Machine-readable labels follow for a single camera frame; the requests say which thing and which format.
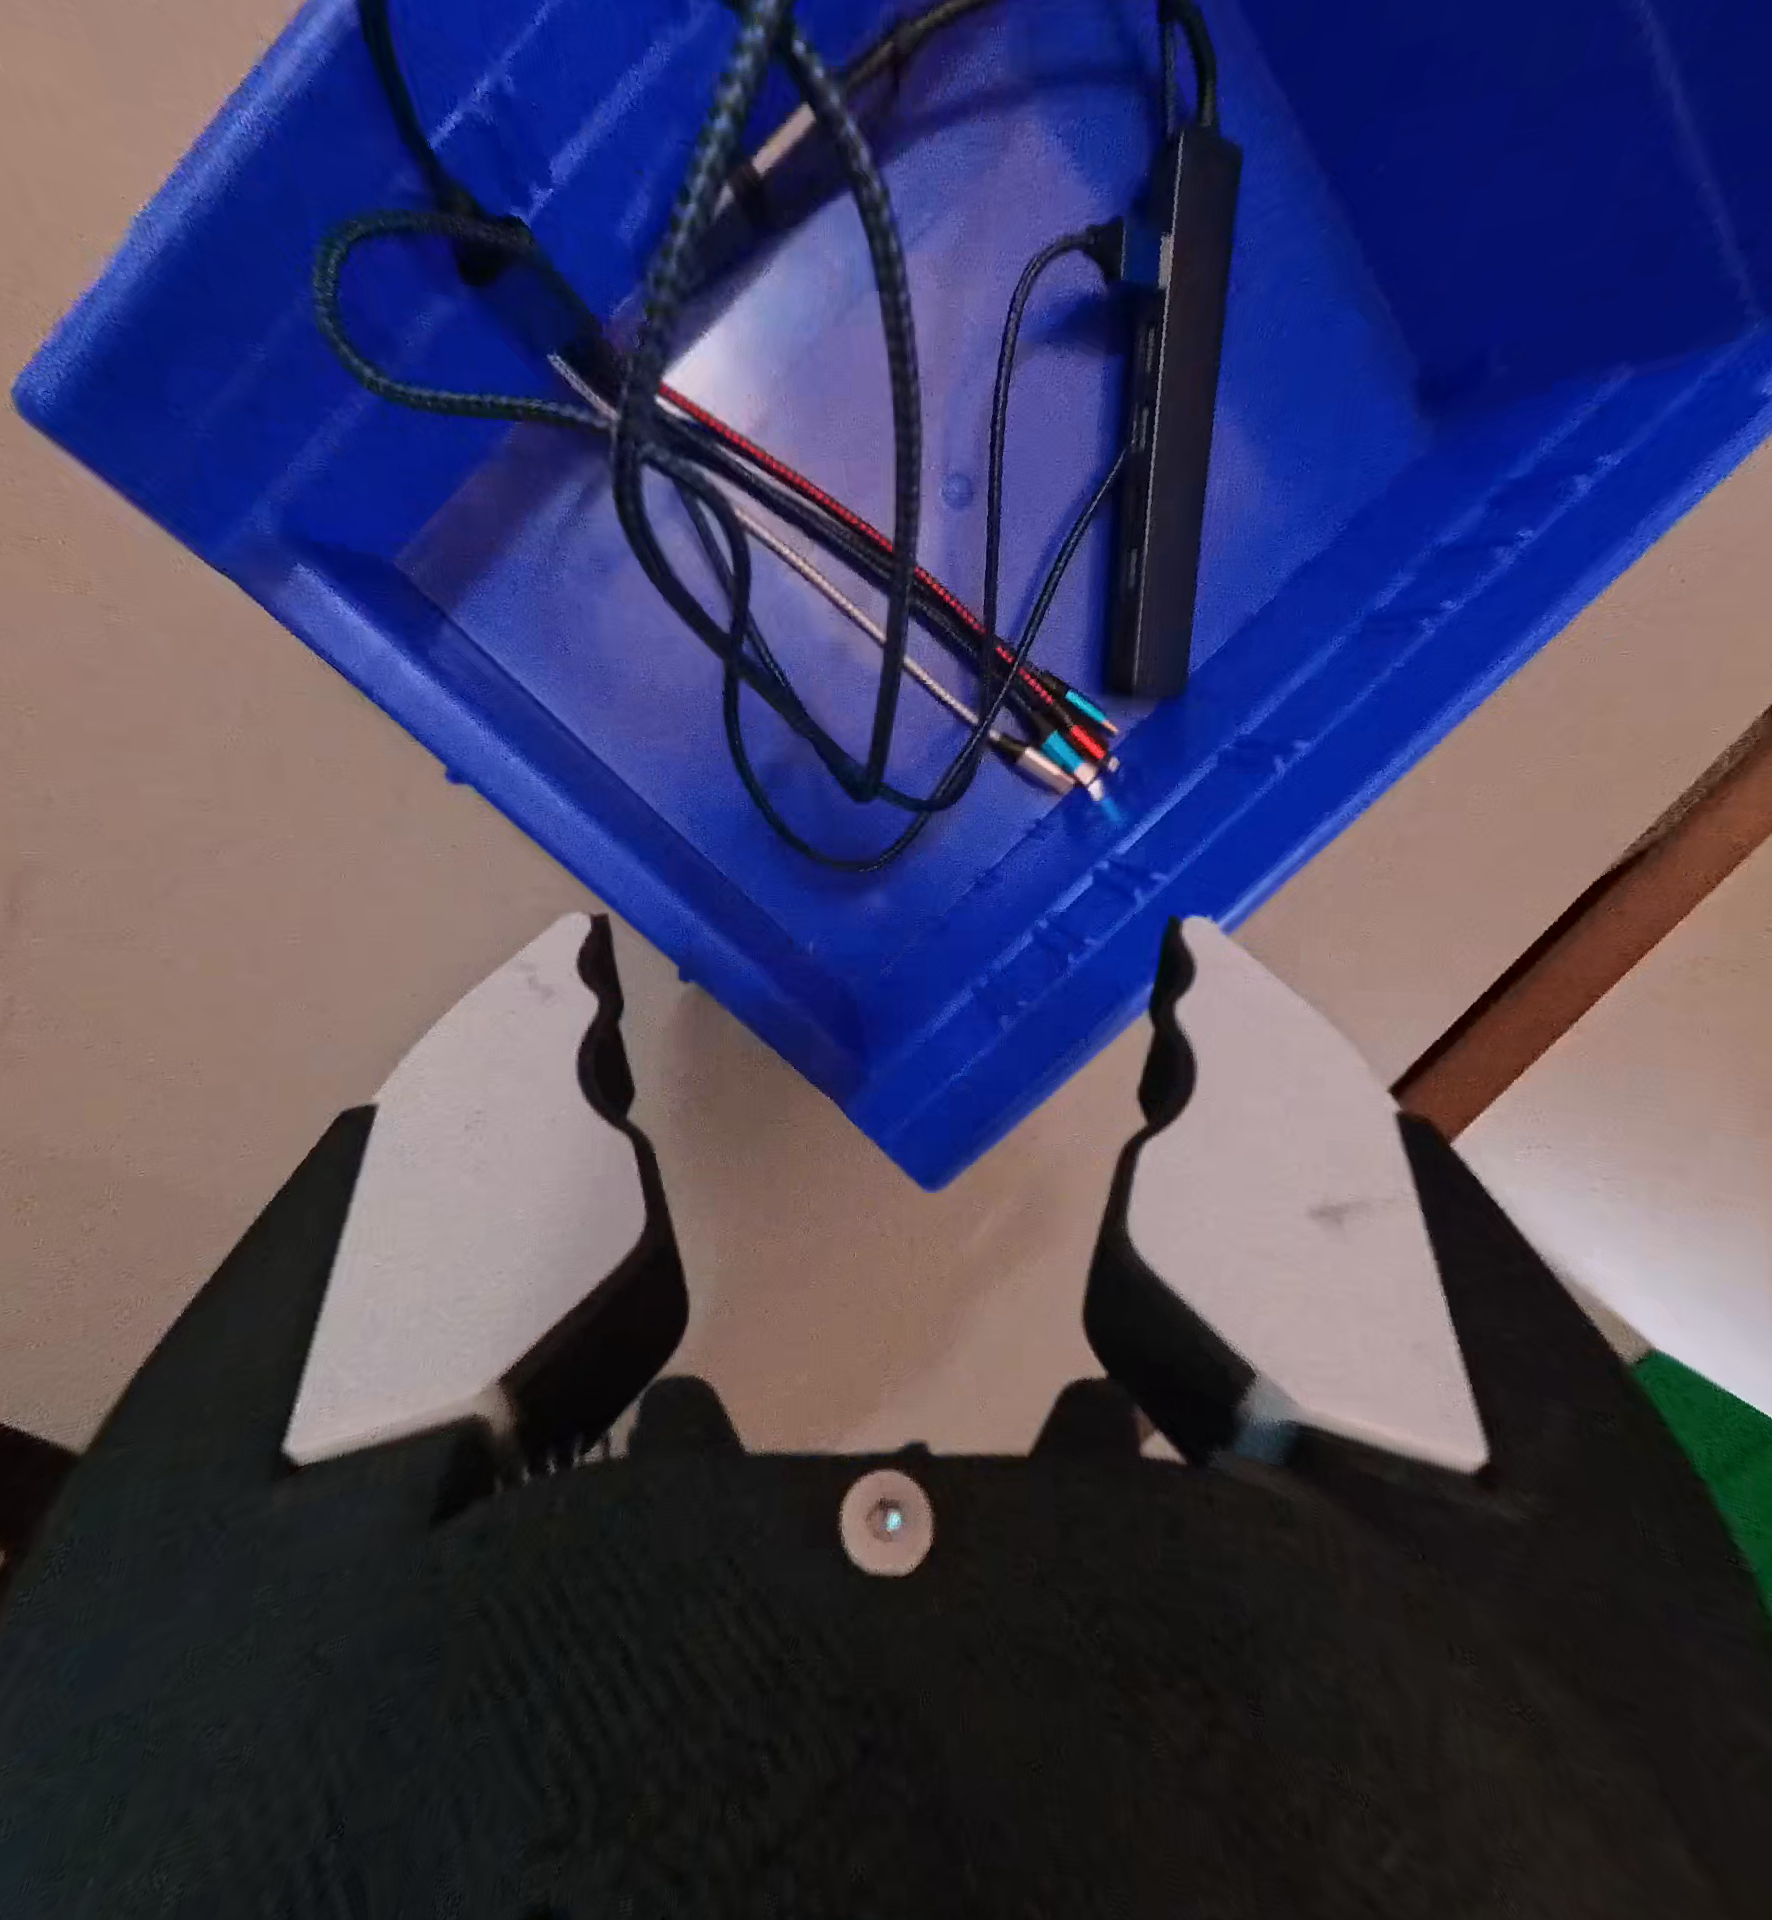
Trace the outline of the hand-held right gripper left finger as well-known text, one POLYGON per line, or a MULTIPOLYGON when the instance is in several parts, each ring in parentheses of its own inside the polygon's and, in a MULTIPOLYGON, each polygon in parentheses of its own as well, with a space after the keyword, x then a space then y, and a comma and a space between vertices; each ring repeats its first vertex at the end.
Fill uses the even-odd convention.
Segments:
POLYGON ((381 1077, 294 1466, 456 1423, 560 1466, 673 1362, 694 1295, 621 1015, 609 912, 560 912, 381 1077))

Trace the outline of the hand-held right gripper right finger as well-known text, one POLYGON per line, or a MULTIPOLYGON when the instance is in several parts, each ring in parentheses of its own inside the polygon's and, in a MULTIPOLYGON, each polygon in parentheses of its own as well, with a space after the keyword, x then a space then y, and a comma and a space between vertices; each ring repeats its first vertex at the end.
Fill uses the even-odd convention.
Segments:
POLYGON ((1145 1015, 1084 1301, 1107 1382, 1191 1466, 1326 1431, 1480 1477, 1489 1431, 1379 1077, 1204 912, 1167 925, 1145 1015))

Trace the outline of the slim grey USB hub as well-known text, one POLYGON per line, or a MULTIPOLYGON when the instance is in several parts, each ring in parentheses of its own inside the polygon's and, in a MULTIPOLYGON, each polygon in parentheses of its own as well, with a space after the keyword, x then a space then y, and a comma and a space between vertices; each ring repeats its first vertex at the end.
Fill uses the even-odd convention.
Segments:
POLYGON ((1191 684, 1234 195, 1239 147, 1186 120, 1111 244, 1111 276, 1135 296, 1135 356, 1111 488, 1107 684, 1145 704, 1191 684))

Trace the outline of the blue plastic bin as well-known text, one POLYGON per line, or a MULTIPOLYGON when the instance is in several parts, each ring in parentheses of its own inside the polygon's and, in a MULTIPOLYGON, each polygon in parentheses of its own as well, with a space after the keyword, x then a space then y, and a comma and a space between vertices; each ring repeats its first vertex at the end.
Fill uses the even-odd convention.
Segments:
MULTIPOLYGON (((367 394, 318 235, 407 203, 352 4, 299 4, 13 381, 560 855, 916 1184, 955 1184, 1772 434, 1772 4, 1204 4, 1239 147, 1191 684, 1118 780, 984 772, 877 875, 739 795, 723 672, 644 587, 598 434, 367 394)), ((729 4, 397 4, 444 162, 603 320, 667 230, 729 4)), ((1145 195, 1150 4, 984 4, 873 120, 924 320, 924 560, 984 570, 1032 248, 1145 195)), ((715 279, 673 381, 891 520, 849 203, 715 279)))

